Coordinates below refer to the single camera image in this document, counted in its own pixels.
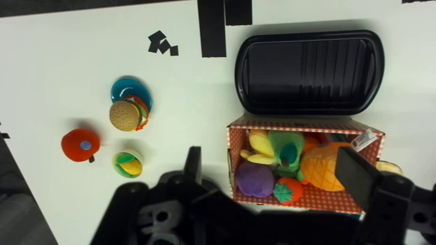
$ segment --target black lid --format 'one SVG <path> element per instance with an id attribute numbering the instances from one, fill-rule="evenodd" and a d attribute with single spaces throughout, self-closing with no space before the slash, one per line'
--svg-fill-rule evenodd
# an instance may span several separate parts
<path id="1" fill-rule="evenodd" d="M 384 70 L 372 31 L 258 36 L 236 63 L 236 89 L 254 114 L 356 114 L 379 91 Z"/>

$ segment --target play food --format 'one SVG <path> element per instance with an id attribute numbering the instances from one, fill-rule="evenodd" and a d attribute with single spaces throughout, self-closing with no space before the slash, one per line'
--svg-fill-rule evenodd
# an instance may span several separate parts
<path id="1" fill-rule="evenodd" d="M 74 129 L 63 138 L 62 148 L 74 162 L 94 162 L 94 154 L 100 150 L 100 139 L 92 131 Z"/>
<path id="2" fill-rule="evenodd" d="M 339 147 L 349 147 L 346 142 L 331 142 L 308 151 L 301 161 L 301 173 L 312 185 L 329 191 L 344 191 L 344 185 L 335 176 Z"/>
<path id="3" fill-rule="evenodd" d="M 142 163 L 138 154 L 123 151 L 113 158 L 113 168 L 127 178 L 135 178 L 142 173 Z"/>
<path id="4" fill-rule="evenodd" d="M 245 196 L 267 197 L 273 193 L 274 177 L 269 166 L 243 162 L 237 168 L 235 178 Z"/>
<path id="5" fill-rule="evenodd" d="M 149 90 L 135 78 L 121 78 L 111 91 L 109 120 L 120 131 L 141 131 L 149 123 L 153 106 Z"/>
<path id="6" fill-rule="evenodd" d="M 254 153 L 241 150 L 240 155 L 252 163 L 273 165 L 277 163 L 267 131 L 250 131 L 248 142 Z"/>
<path id="7" fill-rule="evenodd" d="M 295 178 L 280 178 L 274 187 L 274 196 L 281 204 L 290 206 L 301 199 L 303 185 Z"/>
<path id="8" fill-rule="evenodd" d="M 301 132 L 270 131 L 274 157 L 278 162 L 275 172 L 280 177 L 292 177 L 304 181 L 304 174 L 300 172 L 300 155 L 304 148 L 304 136 Z"/>
<path id="9" fill-rule="evenodd" d="M 398 165 L 395 165 L 393 162 L 379 161 L 376 163 L 376 169 L 379 172 L 390 172 L 390 173 L 397 173 L 397 174 L 401 174 L 401 176 L 404 174 L 404 170 Z"/>

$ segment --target red gingham liner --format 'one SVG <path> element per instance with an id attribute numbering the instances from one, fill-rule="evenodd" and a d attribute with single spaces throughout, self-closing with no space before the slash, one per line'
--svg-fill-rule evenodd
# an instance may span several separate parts
<path id="1" fill-rule="evenodd" d="M 232 196 L 240 203 L 281 206 L 274 196 L 267 199 L 256 199 L 244 196 L 235 184 L 235 172 L 241 161 L 240 151 L 248 147 L 247 129 L 267 131 L 296 131 L 296 132 L 320 132 L 320 134 L 344 134 L 349 139 L 361 135 L 369 127 L 353 120 L 319 120 L 319 119 L 259 119 L 255 116 L 244 116 L 228 127 L 228 148 L 229 148 L 229 170 Z M 372 165 L 378 162 L 384 142 L 384 134 L 374 129 L 378 140 L 363 150 L 360 154 Z M 326 192 L 315 187 L 304 187 L 304 196 L 292 207 L 334 211 L 345 214 L 360 214 L 354 200 L 346 192 Z"/>

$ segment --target white surface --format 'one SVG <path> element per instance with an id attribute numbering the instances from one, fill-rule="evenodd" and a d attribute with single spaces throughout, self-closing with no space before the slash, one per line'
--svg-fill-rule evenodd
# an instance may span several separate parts
<path id="1" fill-rule="evenodd" d="M 436 4 L 401 0 L 254 1 L 255 26 L 228 27 L 228 57 L 202 59 L 196 1 L 0 19 L 0 121 L 11 150 L 62 245 L 89 244 L 113 191 L 111 166 L 124 144 L 145 153 L 145 173 L 180 169 L 192 144 L 205 174 L 228 192 L 225 127 L 243 113 L 233 86 L 240 44 L 256 33 L 369 29 L 386 50 L 383 86 L 357 120 L 387 132 L 383 159 L 416 184 L 436 181 Z M 162 30 L 180 56 L 147 52 Z M 156 108 L 145 131 L 109 120 L 109 90 L 123 75 L 147 83 Z M 71 163 L 60 139 L 81 121 L 102 135 L 94 165 Z M 408 244 L 421 244 L 413 233 Z"/>

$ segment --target green toy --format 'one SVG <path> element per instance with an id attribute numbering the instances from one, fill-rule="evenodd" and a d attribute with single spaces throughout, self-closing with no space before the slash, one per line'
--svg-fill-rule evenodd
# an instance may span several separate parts
<path id="1" fill-rule="evenodd" d="M 113 168 L 119 174 L 127 178 L 135 178 L 141 176 L 143 169 L 139 161 L 139 154 L 136 153 L 119 153 L 113 158 Z"/>
<path id="2" fill-rule="evenodd" d="M 273 195 L 281 204 L 292 206 L 303 197 L 303 185 L 295 178 L 280 178 Z"/>
<path id="3" fill-rule="evenodd" d="M 278 163 L 275 174 L 304 181 L 304 176 L 300 172 L 300 155 L 305 143 L 303 134 L 270 131 L 269 139 Z"/>

